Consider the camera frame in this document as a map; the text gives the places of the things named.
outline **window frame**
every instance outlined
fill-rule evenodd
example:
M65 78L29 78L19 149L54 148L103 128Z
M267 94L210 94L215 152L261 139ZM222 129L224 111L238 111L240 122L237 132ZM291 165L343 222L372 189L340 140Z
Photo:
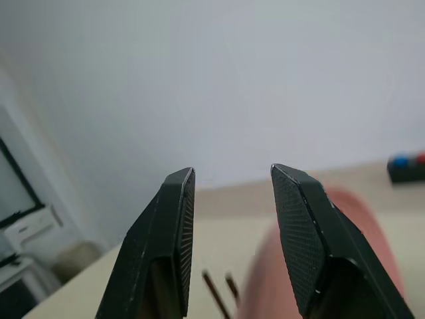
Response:
M18 219L21 219L28 214L31 214L35 211L38 211L39 209L45 208L46 205L43 204L39 197L36 195L33 187L28 182L27 178L24 176L21 168L19 167L18 163L15 161L15 158L13 158L11 152L7 148L5 142L0 137L0 152L3 154L3 156L6 158L9 165L12 167L13 172L18 177L19 181L21 182L22 186L24 187L25 191L27 191L29 197L33 200L34 206L30 209L27 209L26 211L17 211L10 215L9 217L6 217L5 219L0 220L0 229L9 226L13 224Z

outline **beige surface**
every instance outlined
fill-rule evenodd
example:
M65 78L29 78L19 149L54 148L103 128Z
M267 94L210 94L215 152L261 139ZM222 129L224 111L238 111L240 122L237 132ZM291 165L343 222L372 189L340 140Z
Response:
M384 164L312 173L325 185L342 185L359 194L375 212L401 271L406 301L416 318L425 318L425 185L391 187ZM224 299L231 297L224 275L241 285L252 255L275 222L272 184L261 181L214 191L198 191L195 200L193 272L189 319L220 318L201 278L210 270ZM92 265L35 308L27 319L94 318L118 248Z

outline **white furniture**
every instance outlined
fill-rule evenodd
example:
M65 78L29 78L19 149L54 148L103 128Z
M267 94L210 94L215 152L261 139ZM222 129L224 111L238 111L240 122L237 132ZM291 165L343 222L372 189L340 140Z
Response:
M35 301L42 302L52 293L44 277L40 276L32 259L21 257L17 262L0 268L0 293L21 280Z
M314 172L325 185L342 185L359 194L374 211L396 257L406 301L416 318L425 318L425 184L393 188L384 163ZM195 195L193 267L188 319L217 319L220 314L201 278L210 270L223 298L232 297L224 276L230 271L242 286L250 261L276 222L272 185L263 181ZM26 319L93 319L119 247L35 308Z
M4 229L4 234L18 254L37 256L38 260L48 266L56 262L57 256L64 249L78 241L49 206L14 222Z

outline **blue button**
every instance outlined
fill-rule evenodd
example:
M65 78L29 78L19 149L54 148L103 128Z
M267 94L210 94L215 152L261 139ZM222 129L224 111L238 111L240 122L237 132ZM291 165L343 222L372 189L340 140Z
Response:
M392 164L396 167L406 167L409 164L407 156L397 156L392 160Z

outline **white wall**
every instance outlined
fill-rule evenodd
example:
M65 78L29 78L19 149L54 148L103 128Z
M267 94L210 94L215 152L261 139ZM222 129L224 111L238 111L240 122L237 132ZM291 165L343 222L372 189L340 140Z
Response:
M41 202L51 205L60 220L61 245L67 247L86 240L106 250L109 245L97 226L96 207L78 194L64 166L66 161L31 110L0 64L0 136ZM2 235L0 232L0 254L7 247Z
M4 0L0 50L115 243L184 166L215 187L272 162L423 148L424 14L419 0Z

